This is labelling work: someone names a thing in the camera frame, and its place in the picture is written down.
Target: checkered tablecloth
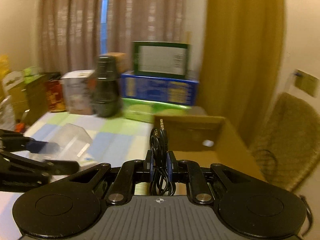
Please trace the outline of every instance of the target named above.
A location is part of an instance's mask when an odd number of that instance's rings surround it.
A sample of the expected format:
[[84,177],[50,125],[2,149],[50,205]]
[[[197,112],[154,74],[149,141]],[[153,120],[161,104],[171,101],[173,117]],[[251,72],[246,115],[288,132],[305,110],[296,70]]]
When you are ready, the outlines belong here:
[[[128,160],[145,159],[152,125],[124,118],[105,119],[93,115],[47,113],[25,136],[48,141],[60,127],[71,123],[83,127],[93,142],[87,152],[97,162],[120,167]],[[28,152],[16,152],[28,157]],[[0,192],[0,240],[17,240],[21,234],[12,217],[12,206],[21,193]]]

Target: curtain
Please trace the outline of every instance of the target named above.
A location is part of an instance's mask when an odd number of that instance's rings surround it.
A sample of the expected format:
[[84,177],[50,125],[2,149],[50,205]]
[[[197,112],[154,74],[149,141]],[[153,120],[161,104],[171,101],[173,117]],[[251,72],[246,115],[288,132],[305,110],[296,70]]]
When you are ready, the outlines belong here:
[[41,0],[40,67],[45,72],[93,69],[100,53],[102,0]]
[[276,84],[284,0],[208,0],[198,104],[227,117],[249,145]]
[[109,0],[108,52],[125,52],[132,41],[182,42],[185,0]]

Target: black cable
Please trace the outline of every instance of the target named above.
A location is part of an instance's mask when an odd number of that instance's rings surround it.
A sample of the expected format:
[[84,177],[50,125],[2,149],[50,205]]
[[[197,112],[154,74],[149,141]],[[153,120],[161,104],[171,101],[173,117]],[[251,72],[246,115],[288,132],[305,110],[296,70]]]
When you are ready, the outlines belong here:
[[153,179],[149,186],[150,195],[174,195],[176,185],[169,182],[167,171],[167,136],[163,129],[152,129],[149,139],[150,149],[155,161]]

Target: white sticker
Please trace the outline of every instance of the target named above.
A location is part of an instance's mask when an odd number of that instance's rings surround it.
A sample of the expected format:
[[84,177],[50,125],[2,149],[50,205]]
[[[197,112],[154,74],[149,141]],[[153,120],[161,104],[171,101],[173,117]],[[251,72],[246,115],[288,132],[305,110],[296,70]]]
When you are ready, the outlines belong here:
[[207,147],[212,147],[214,145],[214,142],[213,141],[210,141],[210,140],[204,140],[202,142],[202,145],[203,146],[207,146]]

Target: wall switch plate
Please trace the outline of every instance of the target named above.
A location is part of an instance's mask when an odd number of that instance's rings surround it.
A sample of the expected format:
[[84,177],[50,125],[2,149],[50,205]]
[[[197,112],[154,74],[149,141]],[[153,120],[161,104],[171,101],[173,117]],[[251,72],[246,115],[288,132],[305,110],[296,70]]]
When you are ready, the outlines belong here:
[[315,97],[319,79],[301,70],[296,69],[296,73],[298,75],[296,75],[296,80],[294,82],[295,87],[305,91],[312,97]]

